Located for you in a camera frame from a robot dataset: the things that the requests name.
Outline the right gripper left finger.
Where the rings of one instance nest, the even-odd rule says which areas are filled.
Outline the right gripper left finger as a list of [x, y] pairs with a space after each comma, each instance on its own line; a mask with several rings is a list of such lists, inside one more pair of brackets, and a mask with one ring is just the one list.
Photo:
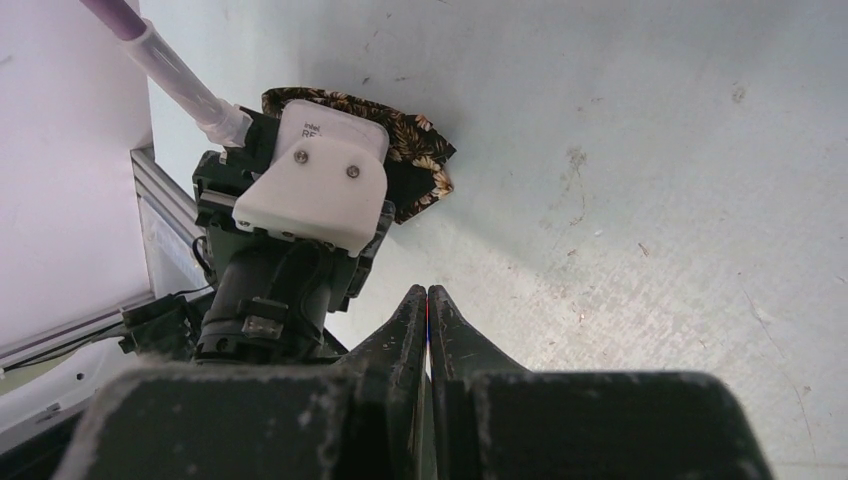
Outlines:
[[418, 479], [423, 451], [427, 292], [410, 287], [392, 316], [341, 361], [355, 375], [340, 479]]

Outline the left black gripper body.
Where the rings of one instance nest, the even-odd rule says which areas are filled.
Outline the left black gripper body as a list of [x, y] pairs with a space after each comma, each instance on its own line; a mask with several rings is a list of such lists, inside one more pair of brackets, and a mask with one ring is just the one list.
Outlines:
[[198, 364], [305, 364], [325, 343], [325, 318], [356, 298], [395, 213], [386, 198], [374, 238], [351, 257], [329, 243], [238, 229], [237, 198], [270, 166], [280, 118], [250, 113], [243, 147], [208, 151], [194, 174], [196, 222], [214, 295], [192, 359]]

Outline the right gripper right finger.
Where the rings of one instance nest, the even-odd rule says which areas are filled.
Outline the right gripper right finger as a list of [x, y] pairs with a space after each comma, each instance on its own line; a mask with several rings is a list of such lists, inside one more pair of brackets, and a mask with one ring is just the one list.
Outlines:
[[442, 285], [428, 288], [427, 324], [437, 475], [477, 479], [479, 439], [472, 378], [527, 369], [471, 325]]

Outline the brown floral tie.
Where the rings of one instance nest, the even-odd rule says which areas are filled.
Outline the brown floral tie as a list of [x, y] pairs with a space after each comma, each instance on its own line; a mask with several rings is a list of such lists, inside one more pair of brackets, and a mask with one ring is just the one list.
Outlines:
[[384, 169], [394, 222], [405, 223], [450, 195], [454, 185], [446, 164], [456, 148], [421, 114], [408, 114], [346, 93], [307, 87], [277, 87], [262, 94], [262, 112], [279, 118], [285, 106], [306, 100], [373, 121], [385, 128], [389, 147]]

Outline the aluminium frame rail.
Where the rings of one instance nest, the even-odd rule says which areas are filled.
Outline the aluminium frame rail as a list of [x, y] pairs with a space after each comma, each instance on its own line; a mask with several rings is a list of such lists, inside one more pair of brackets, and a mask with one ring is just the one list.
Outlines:
[[128, 149], [2, 157], [2, 354], [149, 289]]

